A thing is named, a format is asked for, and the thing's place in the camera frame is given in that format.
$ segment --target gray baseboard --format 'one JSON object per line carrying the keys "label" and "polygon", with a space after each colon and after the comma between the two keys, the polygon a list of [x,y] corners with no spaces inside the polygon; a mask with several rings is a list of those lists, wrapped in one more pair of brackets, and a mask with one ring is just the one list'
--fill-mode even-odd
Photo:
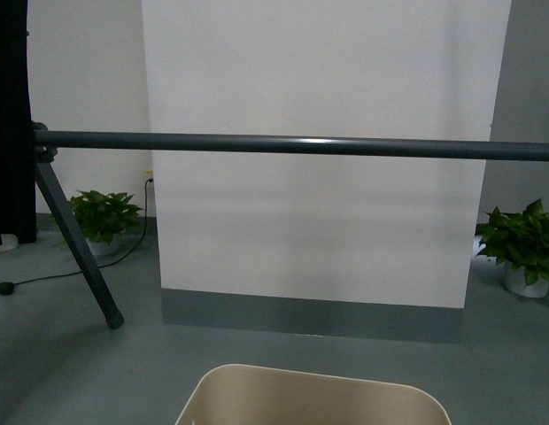
{"label": "gray baseboard", "polygon": [[[137,221],[144,224],[144,217],[137,217]],[[39,231],[57,232],[58,226],[51,218],[50,214],[45,212],[38,212],[36,214],[36,226]],[[134,228],[128,231],[130,235],[141,235],[143,232],[143,226]],[[157,235],[157,218],[147,217],[147,236]]]}
{"label": "gray baseboard", "polygon": [[162,290],[164,322],[320,336],[455,343],[463,309]]}

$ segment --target black cable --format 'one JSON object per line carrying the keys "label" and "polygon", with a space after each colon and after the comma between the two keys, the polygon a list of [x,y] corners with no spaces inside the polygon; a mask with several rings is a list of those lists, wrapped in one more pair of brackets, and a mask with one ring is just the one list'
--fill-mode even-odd
{"label": "black cable", "polygon": [[[115,261],[113,261],[109,264],[104,264],[102,266],[98,266],[99,268],[111,267],[111,266],[115,266],[116,264],[120,263],[123,259],[127,258],[134,250],[136,250],[137,247],[143,241],[143,239],[144,239],[144,237],[146,236],[146,233],[147,233],[147,223],[148,223],[148,216],[147,216],[147,206],[148,206],[147,186],[151,182],[153,182],[153,179],[148,179],[144,183],[144,225],[143,225],[143,233],[141,234],[141,237],[136,242],[135,246],[133,246],[133,248],[131,248],[123,257],[121,257],[120,259],[116,259]],[[77,274],[81,274],[81,271],[66,273],[66,274],[54,274],[52,276],[35,277],[34,279],[28,279],[26,281],[16,282],[16,283],[0,282],[0,295],[11,295],[13,293],[13,291],[15,291],[16,286],[23,285],[23,284],[26,284],[26,283],[45,281],[45,280],[49,280],[49,279],[58,279],[58,278],[61,278],[61,277],[76,276]]]}

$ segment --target pothos plant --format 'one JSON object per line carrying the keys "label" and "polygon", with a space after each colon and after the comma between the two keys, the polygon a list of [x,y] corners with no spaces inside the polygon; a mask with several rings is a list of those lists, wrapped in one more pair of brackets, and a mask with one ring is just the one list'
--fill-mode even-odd
{"label": "pothos plant", "polygon": [[78,197],[70,198],[70,206],[82,233],[91,242],[110,243],[115,236],[141,226],[135,217],[142,208],[130,203],[133,195],[126,192],[104,195],[96,190],[78,192]]}
{"label": "pothos plant", "polygon": [[497,264],[509,261],[513,270],[524,267],[528,285],[544,278],[549,281],[549,212],[542,199],[529,204],[523,212],[501,212],[498,207],[489,222],[477,225],[484,247],[477,255],[495,257]]}

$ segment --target beige bin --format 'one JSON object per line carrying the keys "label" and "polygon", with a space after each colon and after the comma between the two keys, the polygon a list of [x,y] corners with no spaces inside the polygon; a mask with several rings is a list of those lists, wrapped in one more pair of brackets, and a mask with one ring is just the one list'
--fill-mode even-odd
{"label": "beige bin", "polygon": [[450,425],[442,405],[395,383],[226,365],[197,385],[176,425]]}

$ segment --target horizontal bar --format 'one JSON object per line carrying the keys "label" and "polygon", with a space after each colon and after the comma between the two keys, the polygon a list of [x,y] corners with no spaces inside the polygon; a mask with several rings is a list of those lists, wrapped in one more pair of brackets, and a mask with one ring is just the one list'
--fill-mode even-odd
{"label": "horizontal bar", "polygon": [[35,131],[35,135],[38,146],[57,148],[549,161],[549,143],[44,130]]}

